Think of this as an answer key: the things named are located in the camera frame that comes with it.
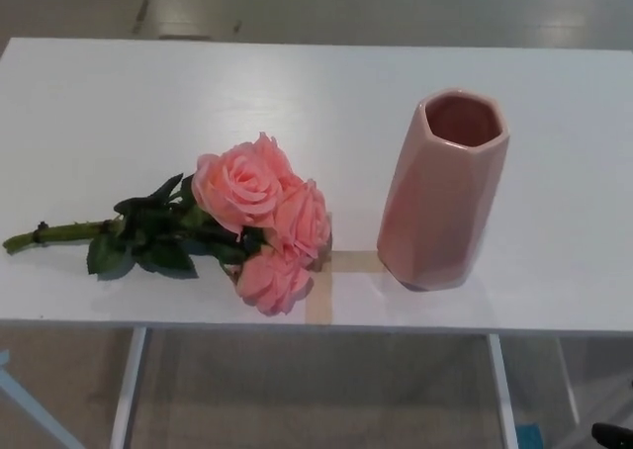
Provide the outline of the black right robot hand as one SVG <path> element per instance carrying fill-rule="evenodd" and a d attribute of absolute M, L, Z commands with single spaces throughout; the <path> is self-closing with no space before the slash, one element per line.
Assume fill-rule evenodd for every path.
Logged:
<path fill-rule="evenodd" d="M 608 449 L 633 449 L 633 430 L 614 424 L 597 422 L 591 428 L 591 437 Z"/>

